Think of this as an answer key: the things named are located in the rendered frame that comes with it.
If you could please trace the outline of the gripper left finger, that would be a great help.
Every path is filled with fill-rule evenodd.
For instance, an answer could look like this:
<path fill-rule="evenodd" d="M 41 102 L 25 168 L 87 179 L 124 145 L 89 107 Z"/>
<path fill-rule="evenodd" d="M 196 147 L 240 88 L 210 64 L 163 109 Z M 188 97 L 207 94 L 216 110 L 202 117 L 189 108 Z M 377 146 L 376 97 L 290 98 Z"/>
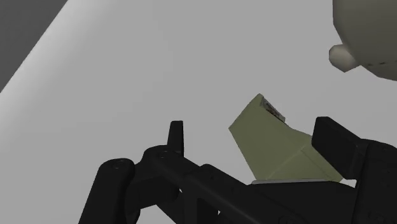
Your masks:
<path fill-rule="evenodd" d="M 170 124 L 167 144 L 98 169 L 78 224 L 137 224 L 158 206 L 175 224 L 267 224 L 263 201 L 247 185 L 184 156 L 183 122 Z"/>

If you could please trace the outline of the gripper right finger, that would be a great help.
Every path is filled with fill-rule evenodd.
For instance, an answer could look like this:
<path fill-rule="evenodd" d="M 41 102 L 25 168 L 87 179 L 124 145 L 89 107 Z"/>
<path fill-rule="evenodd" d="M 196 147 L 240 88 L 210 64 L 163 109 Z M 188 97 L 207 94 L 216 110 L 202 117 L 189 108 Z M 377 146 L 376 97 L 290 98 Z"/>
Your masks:
<path fill-rule="evenodd" d="M 397 224 L 397 148 L 327 116 L 316 118 L 311 144 L 344 179 L 356 180 L 352 224 Z"/>

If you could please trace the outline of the olive green box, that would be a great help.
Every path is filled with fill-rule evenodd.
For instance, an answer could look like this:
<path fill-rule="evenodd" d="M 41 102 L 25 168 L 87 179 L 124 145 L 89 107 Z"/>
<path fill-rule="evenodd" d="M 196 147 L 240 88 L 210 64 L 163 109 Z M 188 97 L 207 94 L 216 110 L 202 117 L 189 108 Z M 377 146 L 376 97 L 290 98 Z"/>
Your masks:
<path fill-rule="evenodd" d="M 287 125 L 285 117 L 261 94 L 228 129 L 255 183 L 343 180 L 312 146 L 312 136 Z"/>

